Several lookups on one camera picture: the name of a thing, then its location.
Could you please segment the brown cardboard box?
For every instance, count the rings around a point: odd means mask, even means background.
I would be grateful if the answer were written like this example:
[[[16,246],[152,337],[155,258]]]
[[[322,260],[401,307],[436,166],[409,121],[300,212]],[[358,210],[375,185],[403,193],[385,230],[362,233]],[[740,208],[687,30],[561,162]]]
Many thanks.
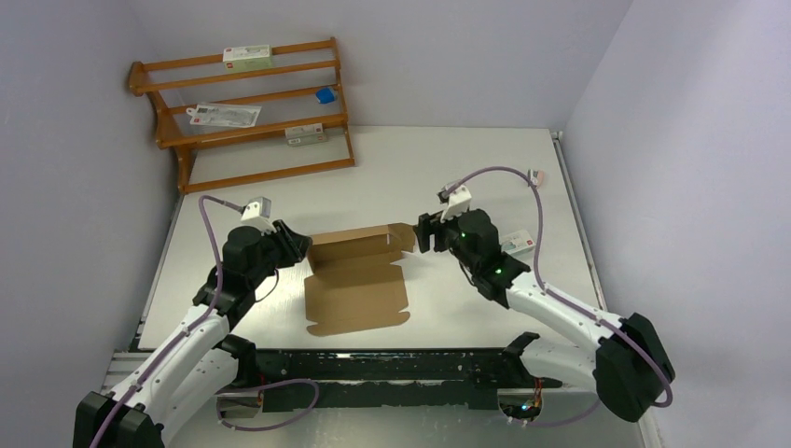
[[[316,337],[396,327],[410,318],[403,269],[414,250],[406,223],[315,234],[304,279],[307,331]]]

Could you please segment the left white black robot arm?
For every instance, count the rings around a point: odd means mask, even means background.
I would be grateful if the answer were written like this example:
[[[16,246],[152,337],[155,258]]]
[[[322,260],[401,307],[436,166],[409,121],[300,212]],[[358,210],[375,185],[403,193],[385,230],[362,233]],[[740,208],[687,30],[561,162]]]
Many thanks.
[[[256,346],[232,330],[255,304],[257,288],[301,263],[311,246],[311,237],[282,220],[265,231],[233,229],[166,342],[109,392],[90,392],[77,405],[73,446],[166,447],[216,393],[257,381]]]

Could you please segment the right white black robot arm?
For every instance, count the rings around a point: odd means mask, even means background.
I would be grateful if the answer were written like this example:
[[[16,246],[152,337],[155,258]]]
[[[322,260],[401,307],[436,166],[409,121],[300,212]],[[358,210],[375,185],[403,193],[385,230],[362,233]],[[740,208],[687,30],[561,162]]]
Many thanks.
[[[609,313],[541,283],[530,266],[501,249],[498,229],[483,210],[450,220],[422,214],[413,231],[421,252],[453,255],[484,299],[528,315],[569,341],[556,346],[534,334],[515,340],[503,363],[512,385],[528,385],[535,377],[558,380],[595,393],[613,415],[632,423],[651,407],[671,404],[675,372],[647,317]]]

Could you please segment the white teal box on table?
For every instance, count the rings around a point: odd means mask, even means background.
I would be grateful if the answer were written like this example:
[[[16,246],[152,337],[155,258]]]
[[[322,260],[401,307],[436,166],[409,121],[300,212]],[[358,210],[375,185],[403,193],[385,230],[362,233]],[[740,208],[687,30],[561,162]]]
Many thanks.
[[[504,252],[514,256],[533,250],[536,240],[527,230],[519,230],[501,235],[499,243]]]

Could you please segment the small white box on shelf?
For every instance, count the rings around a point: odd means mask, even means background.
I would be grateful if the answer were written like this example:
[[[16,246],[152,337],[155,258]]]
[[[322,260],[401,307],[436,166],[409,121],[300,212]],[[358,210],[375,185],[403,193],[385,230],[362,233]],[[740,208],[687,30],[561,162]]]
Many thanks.
[[[327,141],[322,123],[288,127],[284,130],[284,136],[290,147],[304,147]]]

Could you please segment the white green box top shelf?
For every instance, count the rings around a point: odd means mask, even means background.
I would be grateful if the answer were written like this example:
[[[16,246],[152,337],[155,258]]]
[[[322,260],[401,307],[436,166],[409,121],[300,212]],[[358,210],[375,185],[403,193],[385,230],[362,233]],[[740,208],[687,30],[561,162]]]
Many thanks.
[[[222,64],[229,73],[269,69],[274,66],[270,45],[226,48]]]

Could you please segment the small pink white stapler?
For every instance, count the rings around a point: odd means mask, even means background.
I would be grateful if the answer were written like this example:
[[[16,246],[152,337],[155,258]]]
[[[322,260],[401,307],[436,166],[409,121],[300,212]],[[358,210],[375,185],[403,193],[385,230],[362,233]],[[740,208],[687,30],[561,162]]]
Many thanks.
[[[536,188],[540,188],[545,180],[545,172],[542,170],[531,169],[528,176]]]

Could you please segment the clear plastic blister package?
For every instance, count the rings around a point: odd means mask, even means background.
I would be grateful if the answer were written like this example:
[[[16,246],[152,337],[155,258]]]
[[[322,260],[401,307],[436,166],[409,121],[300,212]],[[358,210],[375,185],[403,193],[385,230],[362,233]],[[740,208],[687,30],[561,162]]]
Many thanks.
[[[227,128],[252,128],[257,124],[260,106],[197,104],[186,108],[189,124]]]

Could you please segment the orange wooden shelf rack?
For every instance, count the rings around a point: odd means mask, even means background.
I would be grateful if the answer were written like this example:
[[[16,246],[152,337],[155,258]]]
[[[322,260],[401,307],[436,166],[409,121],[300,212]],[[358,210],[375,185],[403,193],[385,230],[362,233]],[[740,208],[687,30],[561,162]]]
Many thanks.
[[[152,104],[182,194],[355,165],[334,37],[134,62],[128,85]]]

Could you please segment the blue small block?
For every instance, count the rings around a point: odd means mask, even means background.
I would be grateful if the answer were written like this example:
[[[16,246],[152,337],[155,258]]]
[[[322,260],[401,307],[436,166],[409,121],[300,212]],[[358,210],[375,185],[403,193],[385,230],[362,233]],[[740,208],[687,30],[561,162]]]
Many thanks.
[[[324,87],[315,93],[315,98],[319,104],[326,105],[335,102],[338,95],[335,89]]]

